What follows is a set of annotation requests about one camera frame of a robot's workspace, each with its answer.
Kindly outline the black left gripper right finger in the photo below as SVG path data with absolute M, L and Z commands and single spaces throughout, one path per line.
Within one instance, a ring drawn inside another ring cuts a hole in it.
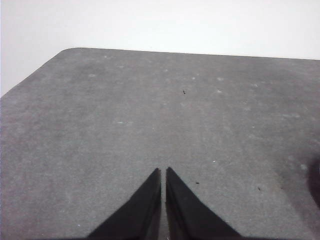
M 166 210 L 172 240 L 237 240 L 242 237 L 203 204 L 171 167 L 166 170 Z

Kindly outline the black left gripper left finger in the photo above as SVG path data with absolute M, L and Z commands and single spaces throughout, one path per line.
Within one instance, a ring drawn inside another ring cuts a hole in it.
M 157 240 L 161 217 L 161 170 L 156 168 L 131 198 L 100 224 L 89 240 Z

